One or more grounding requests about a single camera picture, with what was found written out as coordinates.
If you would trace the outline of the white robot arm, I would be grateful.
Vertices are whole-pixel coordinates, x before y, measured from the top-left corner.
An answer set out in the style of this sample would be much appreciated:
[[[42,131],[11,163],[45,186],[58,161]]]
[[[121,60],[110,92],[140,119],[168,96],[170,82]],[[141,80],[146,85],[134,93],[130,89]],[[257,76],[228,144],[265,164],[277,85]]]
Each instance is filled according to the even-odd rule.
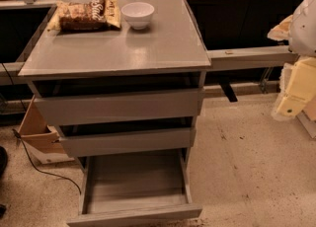
[[[288,49],[298,55],[292,66],[283,66],[272,111],[274,119],[290,120],[316,96],[316,0],[303,0],[292,15],[269,31],[268,38],[287,40]]]

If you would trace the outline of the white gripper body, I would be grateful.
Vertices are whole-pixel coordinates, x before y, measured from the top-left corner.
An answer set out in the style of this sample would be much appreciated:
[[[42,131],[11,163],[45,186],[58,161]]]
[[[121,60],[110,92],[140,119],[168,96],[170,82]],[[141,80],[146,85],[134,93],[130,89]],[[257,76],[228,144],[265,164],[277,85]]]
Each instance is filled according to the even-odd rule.
[[[300,56],[293,65],[285,63],[279,87],[272,117],[278,121],[295,118],[316,96],[316,58]]]

